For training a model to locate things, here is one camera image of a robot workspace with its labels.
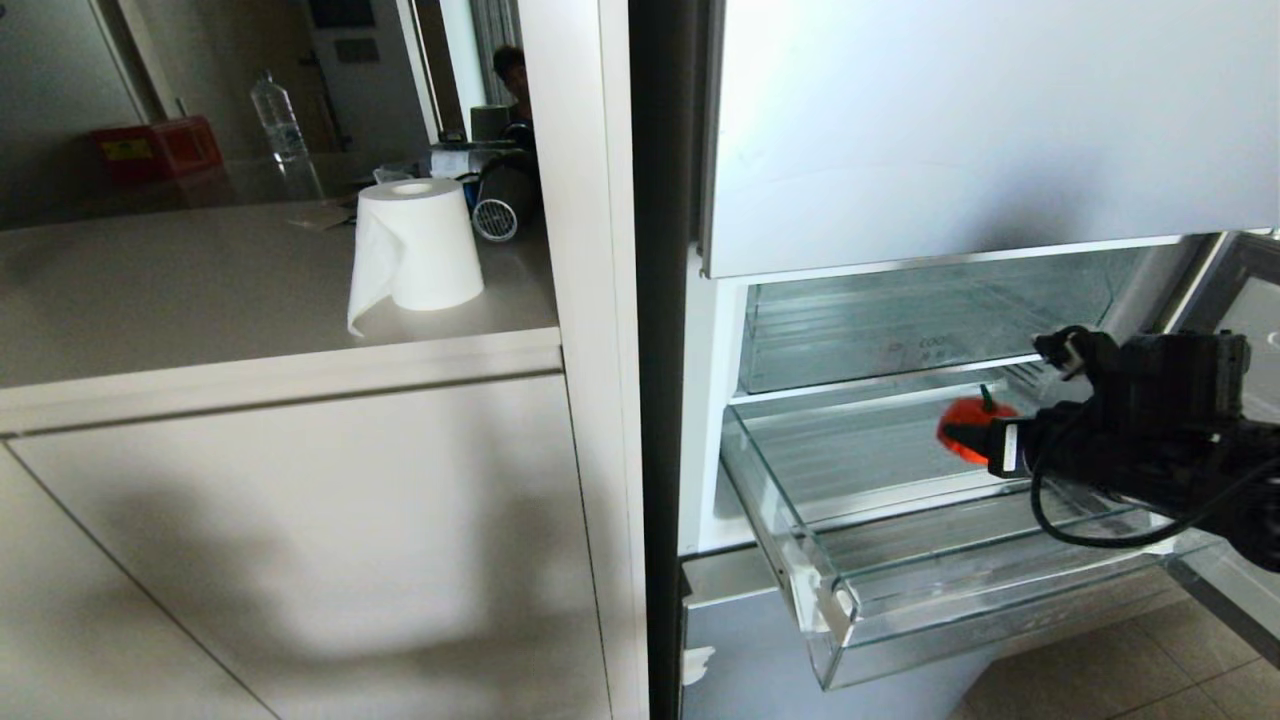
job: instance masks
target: white paper towel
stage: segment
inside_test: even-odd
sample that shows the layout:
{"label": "white paper towel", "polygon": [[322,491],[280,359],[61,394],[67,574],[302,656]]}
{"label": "white paper towel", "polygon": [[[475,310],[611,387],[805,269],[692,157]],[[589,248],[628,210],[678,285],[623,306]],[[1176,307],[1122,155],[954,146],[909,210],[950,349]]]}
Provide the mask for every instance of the white paper towel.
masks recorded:
{"label": "white paper towel", "polygon": [[347,329],[392,296],[407,310],[440,310],[480,295],[480,259],[462,184],[443,178],[366,187],[356,209],[356,266]]}

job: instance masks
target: glass shelf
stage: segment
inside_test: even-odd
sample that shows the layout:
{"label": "glass shelf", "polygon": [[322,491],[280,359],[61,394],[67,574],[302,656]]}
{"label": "glass shelf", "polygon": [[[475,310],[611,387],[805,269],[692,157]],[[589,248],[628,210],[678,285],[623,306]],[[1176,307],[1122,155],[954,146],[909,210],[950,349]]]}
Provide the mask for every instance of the glass shelf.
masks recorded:
{"label": "glass shelf", "polygon": [[753,286],[739,383],[759,393],[1027,355],[1036,334],[1101,325],[1152,251]]}
{"label": "glass shelf", "polygon": [[[1014,369],[886,382],[726,411],[721,459],[824,689],[869,680],[1149,602],[1162,565],[1220,541],[1188,532],[1151,548],[1061,543],[1030,514],[1027,480],[1002,480],[945,451],[937,419],[986,383],[1029,413]],[[1152,515],[1046,486],[1046,511],[1080,534],[1120,537]]]}

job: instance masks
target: tiled floor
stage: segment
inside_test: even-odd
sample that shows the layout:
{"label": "tiled floor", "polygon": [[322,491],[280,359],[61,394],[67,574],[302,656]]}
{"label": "tiled floor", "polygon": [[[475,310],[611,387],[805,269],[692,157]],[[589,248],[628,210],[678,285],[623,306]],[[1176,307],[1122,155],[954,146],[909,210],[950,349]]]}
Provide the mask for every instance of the tiled floor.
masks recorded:
{"label": "tiled floor", "polygon": [[1280,719],[1280,670],[1193,600],[993,664],[951,720]]}

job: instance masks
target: black cable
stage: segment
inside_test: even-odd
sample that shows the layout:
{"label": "black cable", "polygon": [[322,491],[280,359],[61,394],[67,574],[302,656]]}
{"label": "black cable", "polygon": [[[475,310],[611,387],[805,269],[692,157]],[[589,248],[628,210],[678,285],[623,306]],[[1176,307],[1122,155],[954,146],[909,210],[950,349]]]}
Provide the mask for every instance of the black cable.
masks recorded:
{"label": "black cable", "polygon": [[1044,443],[1044,448],[1041,451],[1041,456],[1039,459],[1037,459],[1036,466],[1032,469],[1032,486],[1030,486],[1032,515],[1036,516],[1036,523],[1050,537],[1070,544],[1079,544],[1084,547],[1101,547],[1107,550],[1130,550],[1135,547],[1152,544],[1164,539],[1169,539],[1176,536],[1178,533],[1181,533],[1183,530],[1192,528],[1196,523],[1199,523],[1204,518],[1208,518],[1210,515],[1216,512],[1219,507],[1226,503],[1226,501],[1231,500],[1231,497],[1234,497],[1236,492],[1244,488],[1244,486],[1257,480],[1272,468],[1280,466],[1280,457],[1272,457],[1270,460],[1260,462],[1248,473],[1233,480],[1231,484],[1222,488],[1222,491],[1220,491],[1217,495],[1208,498],[1208,501],[1201,505],[1198,510],[1183,518],[1179,518],[1172,523],[1160,529],[1152,530],[1149,533],[1143,533],[1139,536],[1130,536],[1124,538],[1094,538],[1085,536],[1073,536],[1070,533],[1060,530],[1044,515],[1044,507],[1041,503],[1041,491],[1044,483],[1043,466],[1044,466],[1044,459],[1050,456],[1051,451],[1056,448],[1059,442],[1061,442],[1061,439],[1068,434],[1071,427],[1084,416],[1085,411],[1088,410],[1088,406],[1089,404],[1085,402],[1085,405],[1080,407],[1080,411],[1073,415],[1071,419],[1068,420],[1066,424],[1064,424],[1062,428]]}

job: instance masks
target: open refrigerator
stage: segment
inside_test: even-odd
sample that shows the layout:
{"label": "open refrigerator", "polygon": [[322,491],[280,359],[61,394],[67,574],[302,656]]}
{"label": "open refrigerator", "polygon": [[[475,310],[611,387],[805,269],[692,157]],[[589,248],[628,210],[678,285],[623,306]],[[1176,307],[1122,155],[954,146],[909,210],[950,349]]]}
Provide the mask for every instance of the open refrigerator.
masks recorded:
{"label": "open refrigerator", "polygon": [[[1032,350],[1071,324],[1245,333],[1245,411],[1280,419],[1280,242],[1242,232],[1280,225],[1276,5],[771,8],[667,8],[696,72],[655,85],[691,100],[636,173],[692,240],[685,716],[945,717],[993,659],[1188,591],[1275,642],[1280,582],[1219,538],[1060,543],[1025,479],[936,432],[983,386],[1024,415],[1085,398]],[[1158,523],[1065,484],[1046,507],[1078,534]],[[786,633],[741,611],[763,596]],[[796,647],[815,680],[780,679]]]}

